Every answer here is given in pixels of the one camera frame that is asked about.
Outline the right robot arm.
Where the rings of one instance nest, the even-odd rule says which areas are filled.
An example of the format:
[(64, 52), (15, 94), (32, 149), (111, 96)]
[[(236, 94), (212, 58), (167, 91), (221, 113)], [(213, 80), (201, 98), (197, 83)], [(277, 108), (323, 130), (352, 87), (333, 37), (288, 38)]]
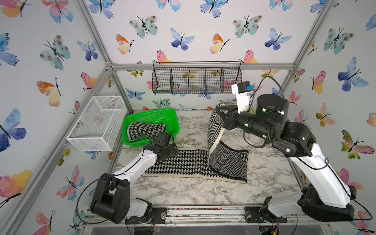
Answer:
[(288, 120), (288, 108), (289, 101), (275, 94), (259, 96), (255, 114), (230, 104), (215, 108), (225, 129), (239, 128), (264, 139), (293, 161), (310, 182), (301, 193), (267, 197), (259, 210), (262, 219), (277, 222), (284, 221), (286, 215), (304, 213), (321, 222), (353, 221), (351, 200), (356, 197), (356, 188), (338, 177), (309, 128)]

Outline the black white knitted scarf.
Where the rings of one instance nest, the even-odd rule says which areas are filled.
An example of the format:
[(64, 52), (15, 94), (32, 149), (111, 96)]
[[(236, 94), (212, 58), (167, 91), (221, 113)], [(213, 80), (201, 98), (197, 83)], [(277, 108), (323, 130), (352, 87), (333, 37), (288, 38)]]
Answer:
[(160, 132), (166, 132), (167, 126), (158, 123), (132, 122), (126, 130), (130, 142), (136, 142), (142, 137), (147, 139), (157, 138)]

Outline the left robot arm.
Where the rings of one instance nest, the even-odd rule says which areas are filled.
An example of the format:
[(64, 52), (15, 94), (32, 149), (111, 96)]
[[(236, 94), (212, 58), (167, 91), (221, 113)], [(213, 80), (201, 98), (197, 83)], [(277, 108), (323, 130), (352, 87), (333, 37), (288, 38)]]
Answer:
[(152, 203), (140, 198), (132, 199), (131, 188), (150, 167), (178, 153), (174, 137), (159, 132), (157, 138), (144, 146), (131, 163), (111, 175), (105, 173), (98, 179), (90, 212), (115, 224), (130, 218), (149, 223), (153, 218)]

